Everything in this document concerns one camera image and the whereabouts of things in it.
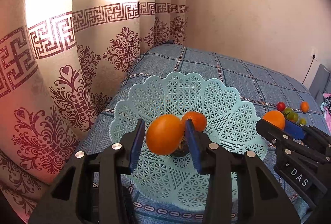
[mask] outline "light blue basket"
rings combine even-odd
[[[181,118],[187,111],[207,117],[204,132],[211,141],[236,153],[253,150],[264,158],[267,145],[255,129],[259,117],[254,105],[241,101],[237,89],[225,87],[215,78],[205,81],[197,73],[172,72],[164,79],[151,76],[143,84],[133,85],[128,99],[115,106],[110,139],[119,142],[123,134],[133,131],[139,118],[145,120],[147,130],[159,115],[174,114]],[[156,202],[191,211],[205,208],[209,175],[197,174],[189,154],[179,158],[159,156],[147,148],[144,140],[138,167],[128,178],[144,196]],[[237,198],[235,173],[232,197]]]

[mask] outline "metal pin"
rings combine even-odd
[[[122,145],[120,143],[115,143],[115,144],[112,144],[112,149],[114,150],[118,150],[122,147]]]
[[[249,156],[250,158],[254,158],[254,157],[256,156],[255,152],[254,152],[254,151],[251,151],[251,150],[247,151],[246,154],[247,154],[247,156]]]
[[[84,155],[85,155],[85,153],[83,151],[78,151],[78,152],[76,152],[75,157],[77,159],[80,159],[80,158],[84,157]]]
[[[218,149],[218,144],[216,144],[216,143],[210,143],[209,144],[209,148],[210,149]]]

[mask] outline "patterned curtain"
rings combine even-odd
[[[0,188],[27,222],[143,52],[185,42],[186,0],[0,0]]]

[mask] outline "orange fruit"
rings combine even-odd
[[[158,155],[173,153],[183,139],[185,126],[174,115],[162,115],[155,119],[146,133],[148,149]]]
[[[285,117],[282,112],[271,110],[264,114],[263,119],[275,125],[279,129],[285,128]]]
[[[302,102],[300,109],[302,112],[307,113],[309,111],[309,104],[307,102]]]
[[[182,122],[184,123],[184,126],[185,126],[185,121],[188,120],[189,118],[192,120],[196,131],[203,132],[204,129],[207,127],[207,119],[205,115],[194,111],[186,112],[182,117]]]

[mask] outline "beige wall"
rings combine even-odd
[[[331,69],[330,0],[187,0],[186,45],[237,57],[303,81],[312,47]]]

